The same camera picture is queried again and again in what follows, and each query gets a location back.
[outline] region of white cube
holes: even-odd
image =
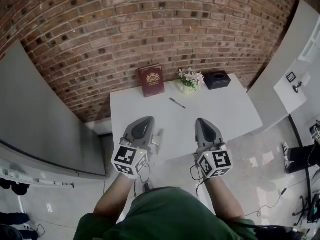
[[[114,168],[130,179],[136,179],[148,162],[146,150],[125,145],[119,145],[111,159]]]
[[[223,176],[233,167],[230,150],[203,152],[197,163],[206,178]]]

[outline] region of book cover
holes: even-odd
[[[138,73],[144,97],[165,92],[164,76],[160,64],[139,68]]]

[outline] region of black tissue box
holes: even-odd
[[[231,79],[226,71],[217,71],[204,74],[204,82],[209,90],[227,87]]]

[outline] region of black pen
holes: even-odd
[[[178,104],[180,107],[183,107],[184,109],[186,109],[185,106],[182,106],[181,104],[179,104],[178,102],[176,102],[173,98],[169,98],[171,101],[173,101],[174,103]]]

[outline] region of glossy tile floor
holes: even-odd
[[[109,141],[108,138],[104,140],[106,146],[109,146]],[[227,143],[227,148],[232,152],[234,168],[223,177],[223,180],[242,204],[245,214],[257,211],[264,205],[273,206],[284,188],[306,178],[304,171],[291,175],[285,174],[281,146],[284,141],[290,147],[298,146],[287,119],[268,131],[256,135],[247,134]],[[143,181],[149,177],[154,187],[180,187],[195,195],[197,182],[191,178],[189,172],[193,164],[193,157],[187,155],[160,165],[151,165],[151,174],[146,167],[141,177]],[[311,168],[310,175],[316,170],[316,168]],[[196,169],[193,174],[194,177],[197,177]],[[45,235],[41,239],[72,240],[80,218],[94,210],[104,189],[108,189],[116,176],[117,173],[111,170],[105,182],[93,180],[91,183],[78,184],[75,188],[32,187],[21,198],[18,198],[11,190],[0,188],[0,212],[14,213],[23,209],[30,215],[33,227],[41,224],[45,228]],[[142,185],[138,179],[136,183],[138,195],[142,193]],[[316,185],[313,187],[319,190],[320,187]],[[275,208],[265,207],[260,217],[252,214],[247,218],[254,220],[258,225],[292,226],[297,221],[292,213],[301,208],[299,197],[305,196],[306,192],[307,183],[304,181],[290,187]],[[199,198],[210,209],[212,208],[208,200],[208,193],[202,186],[199,189]],[[132,189],[123,216],[128,212],[133,199]]]

